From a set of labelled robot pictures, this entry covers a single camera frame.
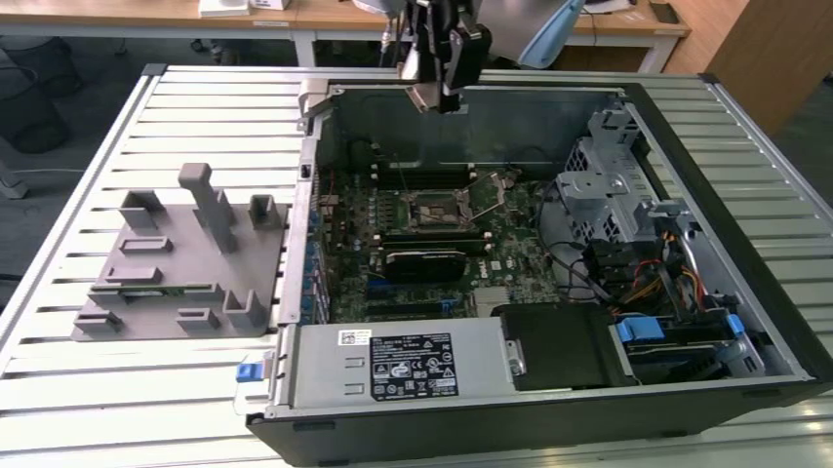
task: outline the trash bin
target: trash bin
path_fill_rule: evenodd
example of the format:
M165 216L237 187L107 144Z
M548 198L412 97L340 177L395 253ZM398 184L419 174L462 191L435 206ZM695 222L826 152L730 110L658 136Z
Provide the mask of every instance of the trash bin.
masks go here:
M1 36L0 49L15 65L35 70L43 92L51 98L68 96L80 89L71 48L60 37Z
M43 153L69 138L69 128L29 68L0 67L0 137L21 153Z

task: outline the black plastic cover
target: black plastic cover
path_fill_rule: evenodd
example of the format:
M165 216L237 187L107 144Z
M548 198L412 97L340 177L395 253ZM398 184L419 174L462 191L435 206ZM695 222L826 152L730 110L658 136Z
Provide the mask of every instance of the black plastic cover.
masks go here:
M515 388L603 388L634 385L625 375L609 326L610 313L597 304L512 304L494 312L506 339L516 340L526 373Z

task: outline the warning label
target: warning label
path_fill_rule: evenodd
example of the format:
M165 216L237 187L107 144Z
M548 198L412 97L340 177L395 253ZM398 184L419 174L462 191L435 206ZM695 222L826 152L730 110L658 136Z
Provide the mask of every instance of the warning label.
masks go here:
M372 337L370 363L378 402L459 395L450 333Z

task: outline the metal table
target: metal table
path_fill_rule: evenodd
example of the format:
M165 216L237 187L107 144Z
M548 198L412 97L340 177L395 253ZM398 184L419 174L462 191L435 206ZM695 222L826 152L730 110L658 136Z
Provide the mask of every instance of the metal table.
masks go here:
M299 81L372 69L171 66L141 76L0 316L0 466L284 466L235 414L235 364L275 336L75 343L72 321L123 219L127 189L187 202L181 163L205 162L232 203L290 203L303 136ZM827 349L833 216L719 85L697 77L488 72L484 80L638 80ZM667 191L667 171L654 161ZM282 295L279 278L275 298ZM830 466L831 394L661 441L415 460L395 466Z

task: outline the wooden desk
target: wooden desk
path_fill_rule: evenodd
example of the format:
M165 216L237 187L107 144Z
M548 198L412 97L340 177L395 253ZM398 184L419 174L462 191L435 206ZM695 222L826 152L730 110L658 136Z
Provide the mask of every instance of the wooden desk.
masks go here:
M209 19L199 17L196 5L197 0L3 0L0 34L290 39L298 64L315 66L316 40L379 40L386 27L383 17L348 1L294 0L284 11L252 9L247 17ZM659 72L689 31L685 24L657 22L641 0L627 12L581 17L567 45L650 49L639 71Z

